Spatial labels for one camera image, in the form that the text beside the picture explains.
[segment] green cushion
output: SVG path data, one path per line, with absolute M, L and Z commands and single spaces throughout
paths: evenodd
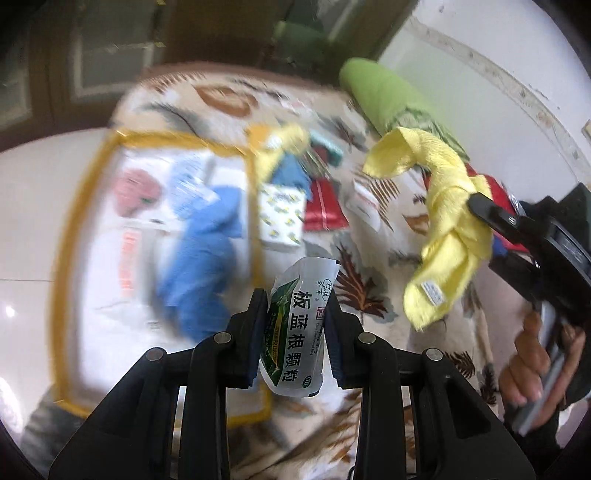
M 396 127 L 419 128 L 444 141 L 462 160 L 469 161 L 452 133 L 435 119 L 428 100 L 392 70 L 372 60 L 349 59 L 340 70 L 339 82 L 380 135 Z

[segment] yellow towel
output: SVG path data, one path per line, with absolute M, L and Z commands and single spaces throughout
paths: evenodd
M 404 313 L 421 330 L 450 311 L 480 261 L 491 256 L 492 231 L 470 213 L 466 202 L 472 193 L 492 195 L 483 176 L 468 177 L 449 146 L 419 129 L 399 127 L 384 135 L 370 150 L 363 171 L 394 177 L 415 164 L 431 171 L 429 232 L 423 262 L 404 291 Z
M 285 152 L 301 155 L 310 146 L 310 134 L 297 124 L 271 128 L 253 124 L 246 129 L 248 146 L 255 154 L 256 183 L 271 180 Z

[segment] red item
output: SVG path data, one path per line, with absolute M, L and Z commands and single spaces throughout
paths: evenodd
M 306 206 L 304 231 L 337 230 L 349 226 L 330 180 L 312 181 L 312 201 Z
M 468 172 L 469 177 L 474 177 L 478 175 L 478 173 L 476 173 L 476 171 L 469 164 L 466 164 L 466 171 Z M 513 205 L 511 204 L 511 201 L 509 200 L 509 196 L 507 195 L 505 189 L 501 185 L 499 185 L 499 183 L 490 175 L 484 175 L 484 178 L 488 182 L 488 186 L 491 189 L 492 201 L 495 202 L 499 207 L 503 208 L 503 210 L 505 210 L 506 212 L 510 213 L 511 215 L 517 216 L 517 213 L 515 212 L 515 209 L 513 208 Z M 523 253 L 528 253 L 529 251 L 526 249 L 526 247 L 524 247 L 521 244 L 512 244 L 511 242 L 509 242 L 509 240 L 507 240 L 504 236 L 500 235 L 497 232 L 495 232 L 495 236 L 497 236 L 501 240 L 503 247 L 505 247 L 507 250 L 513 250 L 515 252 Z

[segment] dark sleeve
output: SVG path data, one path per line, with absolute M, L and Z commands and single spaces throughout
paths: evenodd
M 509 424 L 505 423 L 505 427 L 523 450 L 538 476 L 548 469 L 561 452 L 556 442 L 559 413 L 557 409 L 545 424 L 532 430 L 525 437 L 513 432 Z

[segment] small white card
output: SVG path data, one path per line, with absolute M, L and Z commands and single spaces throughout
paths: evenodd
M 353 182 L 353 192 L 349 196 L 345 206 L 376 232 L 382 226 L 378 212 L 378 199 L 359 182 Z

